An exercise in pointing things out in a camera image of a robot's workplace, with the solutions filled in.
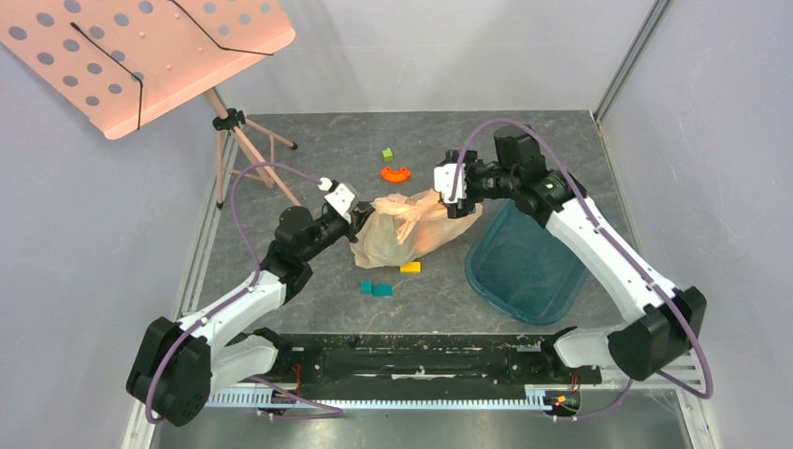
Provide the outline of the translucent orange plastic bag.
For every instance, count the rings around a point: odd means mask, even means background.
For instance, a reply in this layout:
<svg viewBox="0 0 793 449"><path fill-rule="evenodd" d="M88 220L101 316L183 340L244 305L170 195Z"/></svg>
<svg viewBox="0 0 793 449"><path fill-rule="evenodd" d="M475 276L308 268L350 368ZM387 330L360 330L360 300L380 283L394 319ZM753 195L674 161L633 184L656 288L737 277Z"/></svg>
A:
<svg viewBox="0 0 793 449"><path fill-rule="evenodd" d="M354 263L365 269L399 267L458 238L483 216L483 205L458 219L447 216L440 194L432 189L413 196L391 194L372 201L357 242L351 245Z"/></svg>

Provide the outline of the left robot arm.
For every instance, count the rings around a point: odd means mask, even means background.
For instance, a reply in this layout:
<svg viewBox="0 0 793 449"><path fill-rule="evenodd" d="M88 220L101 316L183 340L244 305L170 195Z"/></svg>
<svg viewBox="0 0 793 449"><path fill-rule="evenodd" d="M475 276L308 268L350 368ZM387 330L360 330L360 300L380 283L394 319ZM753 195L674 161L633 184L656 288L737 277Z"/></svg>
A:
<svg viewBox="0 0 793 449"><path fill-rule="evenodd" d="M343 213L325 204L313 217L293 206L281 214L266 256L241 285L178 321L152 321L125 385L147 420L180 427L231 384L259 374L276 382L286 379L293 355L277 337L245 328L293 299L313 274L310 260L339 239L354 241L373 211L367 201Z"/></svg>

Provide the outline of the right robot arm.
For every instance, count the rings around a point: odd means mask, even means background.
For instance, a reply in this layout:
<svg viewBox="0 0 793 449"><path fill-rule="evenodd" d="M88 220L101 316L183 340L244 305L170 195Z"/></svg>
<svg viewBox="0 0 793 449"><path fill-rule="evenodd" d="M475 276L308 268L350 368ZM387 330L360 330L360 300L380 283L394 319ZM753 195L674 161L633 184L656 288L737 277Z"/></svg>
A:
<svg viewBox="0 0 793 449"><path fill-rule="evenodd" d="M467 217L485 199L509 199L571 250L623 319L620 326L555 335L541 354L542 374L563 382L580 367L615 365L644 381L665 376L665 368L688 351L701 355L705 295L695 286L676 285L642 259L530 126L507 120L499 126L496 161L486 163L466 143L436 165L434 189L448 217Z"/></svg>

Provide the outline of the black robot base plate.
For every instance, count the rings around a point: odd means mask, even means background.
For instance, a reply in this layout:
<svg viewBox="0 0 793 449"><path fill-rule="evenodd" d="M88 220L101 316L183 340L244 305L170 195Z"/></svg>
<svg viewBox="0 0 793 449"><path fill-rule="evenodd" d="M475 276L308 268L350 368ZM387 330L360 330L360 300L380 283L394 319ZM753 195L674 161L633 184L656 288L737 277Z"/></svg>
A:
<svg viewBox="0 0 793 449"><path fill-rule="evenodd" d="M384 380L498 380L502 384L601 384L598 368L568 369L531 334L281 333L278 355L265 371L272 381L338 383Z"/></svg>

